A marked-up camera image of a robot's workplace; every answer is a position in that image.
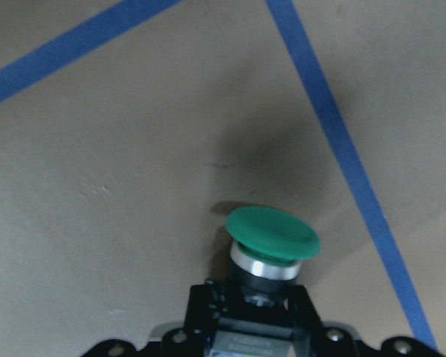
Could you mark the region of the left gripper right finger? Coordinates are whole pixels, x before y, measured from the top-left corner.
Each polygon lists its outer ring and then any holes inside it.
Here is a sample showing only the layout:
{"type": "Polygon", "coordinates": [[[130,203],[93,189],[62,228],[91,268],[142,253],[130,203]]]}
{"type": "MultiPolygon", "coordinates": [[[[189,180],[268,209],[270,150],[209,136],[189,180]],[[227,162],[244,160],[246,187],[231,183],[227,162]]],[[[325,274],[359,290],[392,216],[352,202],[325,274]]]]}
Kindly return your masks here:
{"type": "Polygon", "coordinates": [[[305,286],[287,287],[285,297],[288,301],[288,314],[291,317],[295,335],[313,335],[321,331],[322,321],[305,286]]]}

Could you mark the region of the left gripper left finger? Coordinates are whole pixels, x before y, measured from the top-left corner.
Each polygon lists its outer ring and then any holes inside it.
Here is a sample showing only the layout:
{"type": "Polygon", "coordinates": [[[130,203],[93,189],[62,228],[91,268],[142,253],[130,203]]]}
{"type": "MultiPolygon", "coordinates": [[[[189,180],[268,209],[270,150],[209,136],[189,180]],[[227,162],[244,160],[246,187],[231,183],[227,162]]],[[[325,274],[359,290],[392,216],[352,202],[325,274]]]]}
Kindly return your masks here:
{"type": "Polygon", "coordinates": [[[184,330],[193,335],[216,333],[222,302],[219,284],[201,284],[190,287],[184,330]]]}

